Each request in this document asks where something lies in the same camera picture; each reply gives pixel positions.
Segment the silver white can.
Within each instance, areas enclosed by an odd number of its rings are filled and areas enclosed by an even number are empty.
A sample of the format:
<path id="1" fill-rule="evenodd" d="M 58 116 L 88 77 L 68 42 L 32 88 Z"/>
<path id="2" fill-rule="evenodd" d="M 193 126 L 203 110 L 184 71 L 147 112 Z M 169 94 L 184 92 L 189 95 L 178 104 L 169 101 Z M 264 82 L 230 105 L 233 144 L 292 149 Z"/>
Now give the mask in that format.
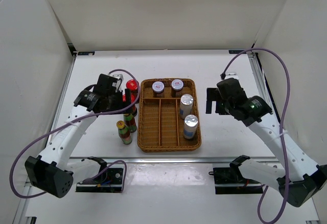
<path id="1" fill-rule="evenodd" d="M 198 118 L 195 115 L 188 115 L 184 119 L 183 136 L 185 139 L 192 139 L 198 128 Z"/>
<path id="2" fill-rule="evenodd" d="M 190 94 L 184 94 L 180 98 L 179 115 L 182 119 L 185 119 L 191 114 L 193 108 L 194 98 Z"/>

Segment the yellow cap sauce bottle front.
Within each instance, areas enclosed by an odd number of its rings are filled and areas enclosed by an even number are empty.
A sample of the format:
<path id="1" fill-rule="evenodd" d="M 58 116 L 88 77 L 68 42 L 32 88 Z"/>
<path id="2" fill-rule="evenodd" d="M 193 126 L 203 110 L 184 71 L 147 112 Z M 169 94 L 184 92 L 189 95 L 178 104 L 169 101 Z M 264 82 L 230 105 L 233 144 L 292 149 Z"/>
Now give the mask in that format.
<path id="1" fill-rule="evenodd" d="M 130 144 L 132 142 L 132 137 L 130 135 L 130 131 L 126 127 L 124 121 L 119 120 L 116 123 L 118 134 L 120 139 L 122 140 L 123 144 Z"/>

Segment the purple lid dark jar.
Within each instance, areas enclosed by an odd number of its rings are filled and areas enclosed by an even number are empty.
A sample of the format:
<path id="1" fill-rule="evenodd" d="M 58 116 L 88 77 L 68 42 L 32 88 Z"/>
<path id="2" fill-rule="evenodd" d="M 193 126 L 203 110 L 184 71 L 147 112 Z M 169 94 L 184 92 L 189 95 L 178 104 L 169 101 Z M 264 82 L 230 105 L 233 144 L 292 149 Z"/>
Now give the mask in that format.
<path id="1" fill-rule="evenodd" d="M 156 98 L 164 97 L 165 85 L 161 81 L 156 81 L 152 84 L 153 95 Z"/>
<path id="2" fill-rule="evenodd" d="M 181 97 L 184 83 L 180 79 L 174 79 L 171 82 L 171 95 L 172 97 Z"/>

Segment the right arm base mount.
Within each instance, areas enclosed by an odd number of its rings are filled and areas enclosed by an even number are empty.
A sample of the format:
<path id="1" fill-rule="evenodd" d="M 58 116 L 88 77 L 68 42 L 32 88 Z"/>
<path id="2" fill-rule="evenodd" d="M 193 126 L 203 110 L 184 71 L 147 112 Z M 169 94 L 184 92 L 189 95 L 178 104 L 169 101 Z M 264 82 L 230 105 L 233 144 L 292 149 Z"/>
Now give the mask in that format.
<path id="1" fill-rule="evenodd" d="M 214 167 L 208 174 L 214 178 L 215 194 L 262 194 L 263 185 L 252 179 L 244 178 L 239 167 L 251 159 L 241 155 L 230 162 L 229 167 Z"/>

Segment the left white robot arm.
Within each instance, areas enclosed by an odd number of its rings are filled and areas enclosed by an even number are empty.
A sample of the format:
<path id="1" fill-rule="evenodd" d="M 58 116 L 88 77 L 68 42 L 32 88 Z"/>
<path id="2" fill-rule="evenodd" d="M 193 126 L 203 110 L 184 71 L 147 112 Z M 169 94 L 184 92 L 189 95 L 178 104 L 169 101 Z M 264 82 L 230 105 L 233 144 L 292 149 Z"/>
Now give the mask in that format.
<path id="1" fill-rule="evenodd" d="M 38 156 L 29 156 L 25 168 L 32 186 L 57 198 L 84 180 L 102 183 L 107 178 L 107 163 L 88 157 L 78 163 L 68 161 L 86 130 L 100 114 L 123 114 L 131 111 L 131 92 L 122 89 L 122 74 L 101 74 L 94 85 L 82 90 L 65 124 L 58 128 Z"/>

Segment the purple lid dark jar front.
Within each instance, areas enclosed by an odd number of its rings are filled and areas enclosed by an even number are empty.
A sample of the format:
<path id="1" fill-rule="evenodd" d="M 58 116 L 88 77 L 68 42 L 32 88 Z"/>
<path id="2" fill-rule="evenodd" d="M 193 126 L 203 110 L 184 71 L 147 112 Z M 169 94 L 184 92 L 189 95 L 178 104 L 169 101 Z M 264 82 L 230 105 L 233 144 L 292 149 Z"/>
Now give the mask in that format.
<path id="1" fill-rule="evenodd" d="M 181 97 L 184 83 L 180 79 L 174 79 L 171 82 L 171 95 L 172 97 Z"/>

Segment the yellow cap sauce bottle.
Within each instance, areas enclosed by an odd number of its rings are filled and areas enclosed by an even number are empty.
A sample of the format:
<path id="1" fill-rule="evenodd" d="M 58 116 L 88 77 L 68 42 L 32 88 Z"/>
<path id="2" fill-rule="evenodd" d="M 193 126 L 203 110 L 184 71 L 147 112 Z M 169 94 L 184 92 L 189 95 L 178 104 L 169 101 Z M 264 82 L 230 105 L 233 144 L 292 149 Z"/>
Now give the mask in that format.
<path id="1" fill-rule="evenodd" d="M 135 118 L 132 114 L 124 114 L 124 123 L 131 133 L 137 130 Z"/>
<path id="2" fill-rule="evenodd" d="M 126 127 L 124 121 L 119 120 L 116 123 L 118 134 L 120 139 L 122 140 L 123 144 L 130 144 L 132 142 L 132 137 L 130 135 L 130 131 Z"/>

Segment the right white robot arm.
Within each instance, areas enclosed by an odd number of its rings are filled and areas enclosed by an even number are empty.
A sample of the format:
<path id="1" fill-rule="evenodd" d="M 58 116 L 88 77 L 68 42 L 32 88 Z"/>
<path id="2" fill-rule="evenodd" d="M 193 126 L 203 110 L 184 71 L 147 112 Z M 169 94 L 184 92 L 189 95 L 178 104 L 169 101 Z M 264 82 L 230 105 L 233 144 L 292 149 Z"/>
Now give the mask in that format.
<path id="1" fill-rule="evenodd" d="M 231 115 L 254 132 L 271 150 L 283 166 L 276 169 L 241 155 L 229 167 L 229 176 L 235 183 L 245 179 L 260 182 L 277 190 L 287 202 L 300 207 L 326 184 L 326 165 L 319 165 L 280 129 L 271 107 L 259 96 L 248 98 L 239 80 L 225 79 L 215 88 L 206 90 L 206 113 Z"/>

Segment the silver top white can front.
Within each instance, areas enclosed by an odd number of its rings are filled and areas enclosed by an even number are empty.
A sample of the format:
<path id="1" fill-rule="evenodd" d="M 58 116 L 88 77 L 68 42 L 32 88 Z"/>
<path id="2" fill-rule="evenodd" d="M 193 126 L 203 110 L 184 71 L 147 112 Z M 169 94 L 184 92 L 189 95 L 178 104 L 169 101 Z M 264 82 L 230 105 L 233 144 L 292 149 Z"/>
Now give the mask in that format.
<path id="1" fill-rule="evenodd" d="M 198 118 L 195 115 L 188 115 L 184 119 L 183 136 L 185 139 L 192 139 L 198 128 Z"/>

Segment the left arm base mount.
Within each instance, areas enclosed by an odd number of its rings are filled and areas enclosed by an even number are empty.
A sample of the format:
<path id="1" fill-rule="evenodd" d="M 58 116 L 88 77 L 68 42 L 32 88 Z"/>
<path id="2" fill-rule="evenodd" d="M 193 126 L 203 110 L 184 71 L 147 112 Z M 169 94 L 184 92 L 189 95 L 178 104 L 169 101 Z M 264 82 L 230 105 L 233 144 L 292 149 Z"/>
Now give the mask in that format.
<path id="1" fill-rule="evenodd" d="M 123 160 L 107 163 L 97 157 L 88 157 L 100 165 L 99 175 L 76 184 L 75 192 L 80 193 L 122 193 L 125 188 L 127 164 Z"/>

